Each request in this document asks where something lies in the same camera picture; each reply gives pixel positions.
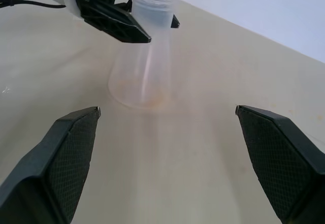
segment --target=plastic cup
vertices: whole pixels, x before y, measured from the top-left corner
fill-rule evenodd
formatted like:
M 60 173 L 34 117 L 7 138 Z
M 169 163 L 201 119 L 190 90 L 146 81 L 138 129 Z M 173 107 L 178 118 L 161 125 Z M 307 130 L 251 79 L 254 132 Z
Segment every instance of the plastic cup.
M 133 0 L 132 15 L 152 37 L 149 44 L 125 44 L 110 73 L 108 88 L 122 104 L 153 108 L 170 97 L 172 0 Z

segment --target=white wall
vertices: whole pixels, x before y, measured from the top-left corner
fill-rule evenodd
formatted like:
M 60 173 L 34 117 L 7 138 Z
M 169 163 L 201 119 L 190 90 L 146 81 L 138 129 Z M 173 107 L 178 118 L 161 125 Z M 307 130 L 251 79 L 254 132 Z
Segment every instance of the white wall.
M 325 62 L 325 0 L 184 0 Z

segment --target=table surface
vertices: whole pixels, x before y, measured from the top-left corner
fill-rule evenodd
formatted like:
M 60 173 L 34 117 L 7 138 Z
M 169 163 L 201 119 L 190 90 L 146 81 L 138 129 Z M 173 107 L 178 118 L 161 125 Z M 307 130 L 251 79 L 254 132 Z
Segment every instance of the table surface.
M 107 93 L 123 44 L 65 10 L 0 16 L 0 183 L 53 122 L 100 106 L 73 224 L 280 223 L 252 169 L 236 105 L 290 117 L 325 144 L 325 64 L 176 1 L 172 100 L 133 110 Z

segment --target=beige tabletop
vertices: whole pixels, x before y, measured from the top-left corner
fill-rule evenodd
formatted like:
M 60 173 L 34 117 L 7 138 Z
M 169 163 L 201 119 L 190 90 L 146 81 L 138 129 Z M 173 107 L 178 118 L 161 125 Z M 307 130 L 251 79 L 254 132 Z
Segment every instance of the beige tabletop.
M 280 223 L 252 169 L 236 105 L 290 117 L 323 149 L 325 64 L 177 1 L 172 100 L 107 93 L 123 44 L 65 10 L 0 10 L 0 182 L 53 122 L 100 106 L 73 224 Z

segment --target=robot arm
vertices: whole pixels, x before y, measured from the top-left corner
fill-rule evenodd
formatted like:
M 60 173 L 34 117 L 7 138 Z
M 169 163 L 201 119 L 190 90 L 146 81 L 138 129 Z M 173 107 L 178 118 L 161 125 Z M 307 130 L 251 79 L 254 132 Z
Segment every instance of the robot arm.
M 93 27 L 106 32 L 125 43 L 150 43 L 151 37 L 130 14 L 132 0 L 115 4 L 115 0 L 54 0 L 60 5 L 47 5 L 27 0 L 0 0 L 0 8 L 17 4 L 33 4 L 44 7 L 67 7 L 74 15 L 81 17 Z M 178 28 L 174 16 L 172 28 Z

